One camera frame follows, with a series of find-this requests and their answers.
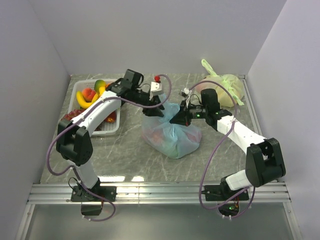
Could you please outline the blue printed plastic bag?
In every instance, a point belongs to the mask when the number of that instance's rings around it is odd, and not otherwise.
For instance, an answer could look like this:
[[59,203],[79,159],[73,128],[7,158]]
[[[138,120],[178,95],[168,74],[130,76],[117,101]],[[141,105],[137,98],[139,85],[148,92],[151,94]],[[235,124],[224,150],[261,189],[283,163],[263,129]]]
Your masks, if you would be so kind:
[[180,159],[198,149],[202,132],[193,124],[184,126],[170,123],[170,119],[180,110],[179,104],[166,101],[163,106],[163,117],[142,117],[141,137],[167,157]]

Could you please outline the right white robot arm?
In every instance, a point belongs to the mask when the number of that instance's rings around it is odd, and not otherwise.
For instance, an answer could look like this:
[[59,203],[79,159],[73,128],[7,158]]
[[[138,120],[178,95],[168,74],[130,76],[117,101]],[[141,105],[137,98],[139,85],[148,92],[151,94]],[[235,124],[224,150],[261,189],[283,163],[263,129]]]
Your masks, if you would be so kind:
[[187,88],[180,94],[185,98],[178,113],[170,120],[172,124],[190,126],[192,120],[204,119],[215,131],[232,140],[245,153],[245,168],[223,177],[219,185],[208,191],[216,201],[233,199],[247,187],[260,187],[286,175],[281,146],[275,138],[265,138],[240,123],[234,114],[220,107],[214,89],[201,91],[199,104],[190,102],[191,91]]

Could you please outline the aluminium mounting rail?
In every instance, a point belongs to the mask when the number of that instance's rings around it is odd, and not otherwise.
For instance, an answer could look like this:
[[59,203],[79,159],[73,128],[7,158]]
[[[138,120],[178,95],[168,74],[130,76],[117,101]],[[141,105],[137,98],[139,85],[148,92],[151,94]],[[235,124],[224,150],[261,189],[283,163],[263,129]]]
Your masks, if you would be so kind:
[[[112,182],[104,187],[116,187],[116,205],[128,204],[198,204],[199,187],[196,182]],[[68,184],[34,184],[29,205],[71,204],[72,189]],[[291,198],[284,182],[271,182],[255,190],[254,203],[289,203]]]

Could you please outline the light purple grape bunch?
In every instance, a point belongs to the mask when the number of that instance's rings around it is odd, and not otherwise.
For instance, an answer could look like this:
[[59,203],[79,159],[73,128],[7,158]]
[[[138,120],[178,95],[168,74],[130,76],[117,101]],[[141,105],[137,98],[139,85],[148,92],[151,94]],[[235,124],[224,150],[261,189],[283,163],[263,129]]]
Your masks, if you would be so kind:
[[80,114],[82,114],[85,111],[85,109],[81,108],[81,109],[74,109],[71,112],[65,114],[61,120],[68,120],[71,121],[73,118],[79,116]]

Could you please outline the orange red fake peach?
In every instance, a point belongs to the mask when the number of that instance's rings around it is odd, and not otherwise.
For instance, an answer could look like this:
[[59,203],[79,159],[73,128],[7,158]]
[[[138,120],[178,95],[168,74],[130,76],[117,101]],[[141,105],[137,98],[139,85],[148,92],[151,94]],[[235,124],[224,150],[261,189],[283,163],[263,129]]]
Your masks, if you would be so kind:
[[87,103],[91,102],[93,100],[94,96],[96,95],[96,92],[92,88],[89,88],[89,87],[84,88],[81,93],[82,93],[84,100]]

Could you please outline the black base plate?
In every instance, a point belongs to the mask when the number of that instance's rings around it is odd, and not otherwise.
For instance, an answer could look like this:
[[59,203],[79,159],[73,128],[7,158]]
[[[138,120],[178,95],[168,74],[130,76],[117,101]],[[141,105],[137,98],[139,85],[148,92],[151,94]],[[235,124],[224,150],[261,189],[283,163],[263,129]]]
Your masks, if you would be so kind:
[[[72,190],[70,201],[72,203],[81,203],[80,212],[83,218],[92,222],[102,222],[115,215],[116,186],[101,186],[101,182],[98,180],[92,188],[86,188],[75,177],[69,179],[68,186]],[[105,204],[111,205],[111,214],[108,217],[97,219],[102,213]]]
[[[207,202],[224,202],[233,195],[239,193],[242,189],[229,190],[220,185],[205,185],[201,193],[205,196]],[[248,191],[240,193],[232,198],[228,203],[218,208],[218,212],[225,217],[235,217],[240,213],[240,201],[248,201]]]

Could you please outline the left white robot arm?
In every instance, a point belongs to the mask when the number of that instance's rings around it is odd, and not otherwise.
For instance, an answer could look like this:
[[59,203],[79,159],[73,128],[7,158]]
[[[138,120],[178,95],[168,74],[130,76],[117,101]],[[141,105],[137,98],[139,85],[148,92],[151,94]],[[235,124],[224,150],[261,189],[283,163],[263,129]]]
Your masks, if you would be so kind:
[[63,119],[58,124],[56,150],[70,163],[79,190],[89,201],[102,199],[106,195],[90,162],[93,154],[91,136],[96,128],[124,103],[142,108],[147,116],[163,116],[161,76],[154,77],[147,92],[141,89],[143,81],[141,73],[128,69],[123,77],[109,85],[102,85],[97,100],[84,112],[71,120]]

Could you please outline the green yellow mango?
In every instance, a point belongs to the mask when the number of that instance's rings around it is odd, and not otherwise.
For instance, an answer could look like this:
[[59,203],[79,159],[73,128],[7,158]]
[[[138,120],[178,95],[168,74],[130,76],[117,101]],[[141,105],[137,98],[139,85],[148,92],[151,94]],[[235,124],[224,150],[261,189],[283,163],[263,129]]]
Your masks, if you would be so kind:
[[104,87],[104,88],[106,87],[105,81],[102,79],[96,80],[94,83],[94,90],[98,92],[101,87]]

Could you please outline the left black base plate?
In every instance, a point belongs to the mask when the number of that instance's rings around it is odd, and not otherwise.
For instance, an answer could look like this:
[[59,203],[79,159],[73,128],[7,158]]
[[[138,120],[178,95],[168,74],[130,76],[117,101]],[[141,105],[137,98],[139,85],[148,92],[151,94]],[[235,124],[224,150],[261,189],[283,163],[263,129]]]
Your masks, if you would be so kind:
[[[101,186],[101,182],[98,180],[92,188],[86,188],[75,177],[69,179],[68,186],[72,190],[70,201],[72,203],[81,203],[80,212],[83,218],[92,222],[102,222],[115,215],[116,186]],[[108,217],[97,219],[102,213],[105,204],[111,205],[111,214]]]

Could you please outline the white plastic fruit basket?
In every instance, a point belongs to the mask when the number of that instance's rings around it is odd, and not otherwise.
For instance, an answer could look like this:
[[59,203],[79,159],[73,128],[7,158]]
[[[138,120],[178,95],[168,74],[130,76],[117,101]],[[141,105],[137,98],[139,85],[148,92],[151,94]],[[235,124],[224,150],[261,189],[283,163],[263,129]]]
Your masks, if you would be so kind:
[[[95,82],[97,79],[86,79],[86,80],[80,80],[76,82],[73,86],[71,97],[69,101],[68,106],[68,113],[73,111],[74,109],[80,109],[80,105],[78,104],[76,93],[78,91],[82,91],[85,88],[94,88]],[[119,129],[120,126],[120,115],[121,115],[121,109],[118,108],[116,110],[116,121],[113,123],[109,122],[102,122],[97,129],[92,133],[92,136],[111,136],[115,135],[116,131]]]

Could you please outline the small red fake apple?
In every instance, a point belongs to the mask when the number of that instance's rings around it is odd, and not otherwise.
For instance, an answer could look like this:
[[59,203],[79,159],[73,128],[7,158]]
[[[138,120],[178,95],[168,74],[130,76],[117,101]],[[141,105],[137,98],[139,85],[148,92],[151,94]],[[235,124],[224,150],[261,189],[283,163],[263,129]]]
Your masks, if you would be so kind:
[[110,113],[105,119],[104,122],[105,123],[114,123],[117,120],[117,112],[113,111],[112,113]]

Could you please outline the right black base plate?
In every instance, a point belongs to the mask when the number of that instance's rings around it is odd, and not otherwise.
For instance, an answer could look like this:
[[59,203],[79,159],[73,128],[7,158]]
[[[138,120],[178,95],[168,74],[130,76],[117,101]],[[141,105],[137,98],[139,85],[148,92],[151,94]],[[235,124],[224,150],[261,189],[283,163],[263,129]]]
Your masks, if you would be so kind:
[[[229,190],[220,185],[205,185],[201,193],[205,196],[207,202],[224,202],[233,195],[239,193],[242,189]],[[240,193],[232,198],[228,203],[218,208],[218,212],[225,217],[235,217],[240,213],[240,201],[248,201],[248,191]]]

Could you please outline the yellow banana bunch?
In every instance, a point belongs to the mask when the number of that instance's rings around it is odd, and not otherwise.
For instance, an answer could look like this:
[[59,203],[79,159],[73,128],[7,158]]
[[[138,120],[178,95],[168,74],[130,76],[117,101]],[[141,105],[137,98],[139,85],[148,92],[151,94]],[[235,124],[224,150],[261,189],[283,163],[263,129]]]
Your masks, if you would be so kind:
[[98,89],[99,96],[101,97],[105,91],[106,91],[106,87],[105,86],[101,86]]

